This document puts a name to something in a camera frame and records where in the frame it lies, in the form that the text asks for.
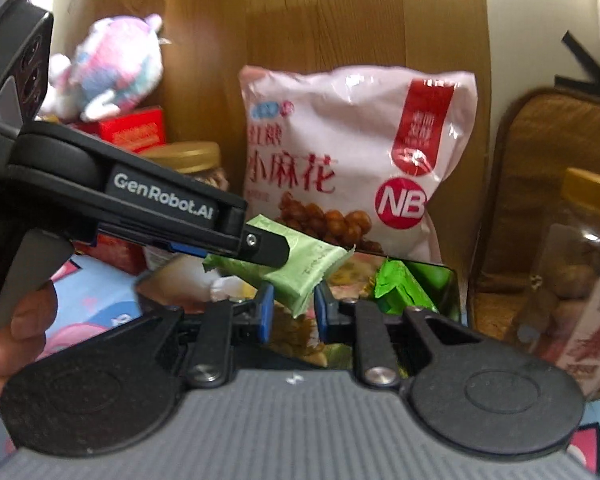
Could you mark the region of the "person's left hand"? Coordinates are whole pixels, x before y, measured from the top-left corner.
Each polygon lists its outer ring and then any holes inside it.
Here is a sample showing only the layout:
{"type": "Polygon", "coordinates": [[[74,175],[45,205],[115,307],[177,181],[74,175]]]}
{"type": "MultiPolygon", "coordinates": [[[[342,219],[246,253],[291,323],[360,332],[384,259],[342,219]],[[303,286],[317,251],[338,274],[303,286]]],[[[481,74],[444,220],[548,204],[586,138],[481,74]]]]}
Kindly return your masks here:
{"type": "Polygon", "coordinates": [[[42,353],[46,330],[56,315],[57,295],[51,281],[20,301],[10,323],[0,330],[0,396],[9,378],[42,353]]]}

